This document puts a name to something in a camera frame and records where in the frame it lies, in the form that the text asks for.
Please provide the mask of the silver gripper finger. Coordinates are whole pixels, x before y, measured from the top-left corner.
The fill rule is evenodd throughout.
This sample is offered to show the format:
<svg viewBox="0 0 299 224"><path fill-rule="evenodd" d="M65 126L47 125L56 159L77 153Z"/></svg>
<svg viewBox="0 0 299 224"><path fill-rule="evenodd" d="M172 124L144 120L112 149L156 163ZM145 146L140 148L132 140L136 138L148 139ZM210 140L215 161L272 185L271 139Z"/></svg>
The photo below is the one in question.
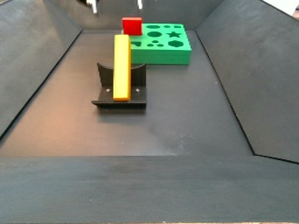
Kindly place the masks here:
<svg viewBox="0 0 299 224"><path fill-rule="evenodd" d="M141 10L143 9L143 0L136 0L136 4L137 4L137 9Z"/></svg>

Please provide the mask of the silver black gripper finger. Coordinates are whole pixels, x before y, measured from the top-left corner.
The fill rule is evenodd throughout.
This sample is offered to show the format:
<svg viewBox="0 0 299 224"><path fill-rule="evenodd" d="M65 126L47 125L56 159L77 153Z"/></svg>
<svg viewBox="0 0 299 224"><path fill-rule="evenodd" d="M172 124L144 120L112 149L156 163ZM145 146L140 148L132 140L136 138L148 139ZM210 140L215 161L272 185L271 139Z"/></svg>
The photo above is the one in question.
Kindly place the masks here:
<svg viewBox="0 0 299 224"><path fill-rule="evenodd" d="M91 6L93 14L97 14L97 0L87 0L87 4Z"/></svg>

